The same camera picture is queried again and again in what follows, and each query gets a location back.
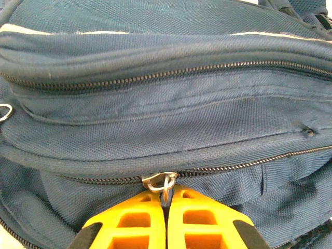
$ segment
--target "zipper teeth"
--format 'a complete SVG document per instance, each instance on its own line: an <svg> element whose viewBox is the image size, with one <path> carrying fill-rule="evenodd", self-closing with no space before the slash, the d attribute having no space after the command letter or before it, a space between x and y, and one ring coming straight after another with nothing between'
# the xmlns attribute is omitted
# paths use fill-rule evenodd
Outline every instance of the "zipper teeth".
<svg viewBox="0 0 332 249"><path fill-rule="evenodd" d="M41 247L34 245L30 243L29 241L25 240L21 236L19 236L17 233L15 233L13 230L11 230L7 224L0 218L0 225L6 230L7 233L9 233L14 239L19 241L24 247L30 248L30 249L42 249Z"/></svg>
<svg viewBox="0 0 332 249"><path fill-rule="evenodd" d="M259 165L262 163L267 163L271 161L276 161L279 159L283 159L286 157L291 157L291 156L297 156L297 155L302 155L302 154L307 154L307 153L313 153L317 151L322 151L322 150L327 150L327 149L332 149L332 145L330 146L325 146L325 147L320 147L320 148L315 148L315 149L306 149L306 150L300 150L300 151L294 151L294 152L289 152L289 153L284 153L281 155L265 158L265 159L260 159L257 161L249 162L249 163L242 163L238 165L233 165L233 166L223 166L223 167L214 167L214 168L194 168L191 170L183 170L183 171L177 171L178 176L177 178L182 178L182 177L195 177L195 176L202 176L202 175L209 175L213 173L219 173L223 171L230 171L230 170L238 170L238 169L243 169L255 165ZM136 183L141 183L142 178L140 176L134 176L134 177L126 177L126 178L105 178L105 179L98 179L98 178L78 178L78 177L70 177L70 176L63 176L64 178L80 182L80 183L86 183L86 184L93 184L93 185L124 185L124 184L136 184Z"/></svg>
<svg viewBox="0 0 332 249"><path fill-rule="evenodd" d="M195 73L195 72L210 72L214 70L225 70L228 68L240 68L240 67L248 67L248 66L263 66L263 65L274 65L274 66L286 66L293 67L298 69L309 70L315 73L325 74L327 76L332 76L332 72L327 70L322 70L317 67L303 65L299 63L289 62L289 61L247 61L247 62L236 62L236 63L227 63L227 64L216 64L216 65L207 65L207 66L197 66L179 70L170 70L161 73L148 74L143 76L131 77L126 79L116 79L110 81L99 81L99 82L88 82L88 83L78 83L78 84L48 84L48 83L40 83L33 82L29 80L22 80L12 77L7 74L2 74L6 79L10 82L38 90L48 90L48 91L70 91L70 90L87 90L87 89L97 89L104 87L111 87L117 85L128 85L135 82L141 82L149 79L157 79L157 78L165 78L171 77L175 75L185 75L187 73Z"/></svg>

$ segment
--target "backpack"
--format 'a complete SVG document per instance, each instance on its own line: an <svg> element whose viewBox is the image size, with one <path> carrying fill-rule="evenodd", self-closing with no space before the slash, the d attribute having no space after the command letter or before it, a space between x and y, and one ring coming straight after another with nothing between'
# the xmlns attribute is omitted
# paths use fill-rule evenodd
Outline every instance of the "backpack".
<svg viewBox="0 0 332 249"><path fill-rule="evenodd" d="M324 6L6 1L0 224L26 248L67 248L142 176L174 172L272 248L331 248Z"/></svg>

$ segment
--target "blue backpack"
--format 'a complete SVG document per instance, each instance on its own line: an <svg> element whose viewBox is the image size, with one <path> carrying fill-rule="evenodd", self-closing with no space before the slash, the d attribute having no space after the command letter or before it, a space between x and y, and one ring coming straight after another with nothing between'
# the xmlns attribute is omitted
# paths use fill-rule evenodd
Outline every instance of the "blue backpack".
<svg viewBox="0 0 332 249"><path fill-rule="evenodd" d="M67 248L174 172L272 248L332 248L332 21L259 3L3 1L0 224Z"/></svg>

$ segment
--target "zipper pull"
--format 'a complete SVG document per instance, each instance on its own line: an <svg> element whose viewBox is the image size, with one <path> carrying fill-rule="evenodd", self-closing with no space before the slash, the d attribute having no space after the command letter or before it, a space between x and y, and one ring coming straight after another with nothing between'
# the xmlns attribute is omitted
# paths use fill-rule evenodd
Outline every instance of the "zipper pull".
<svg viewBox="0 0 332 249"><path fill-rule="evenodd" d="M8 104L0 104L0 108L1 107L6 107L8 110L7 114L5 114L3 117L0 117L0 123L2 123L3 121L5 121L7 118L10 117L10 115L12 114L13 108L11 105Z"/></svg>
<svg viewBox="0 0 332 249"><path fill-rule="evenodd" d="M169 191L175 185L176 172L161 172L150 175L142 175L143 186L152 193L163 193L165 203L169 201Z"/></svg>

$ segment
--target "orange plastic object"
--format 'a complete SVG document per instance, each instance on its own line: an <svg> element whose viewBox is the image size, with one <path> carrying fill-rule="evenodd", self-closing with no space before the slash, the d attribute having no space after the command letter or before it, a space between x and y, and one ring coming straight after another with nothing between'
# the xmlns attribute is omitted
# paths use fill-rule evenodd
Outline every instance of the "orange plastic object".
<svg viewBox="0 0 332 249"><path fill-rule="evenodd" d="M83 228L103 225L90 249L165 249L160 194L149 190L89 219Z"/></svg>
<svg viewBox="0 0 332 249"><path fill-rule="evenodd" d="M246 215L175 185L168 219L168 249L247 249L234 220L253 226Z"/></svg>

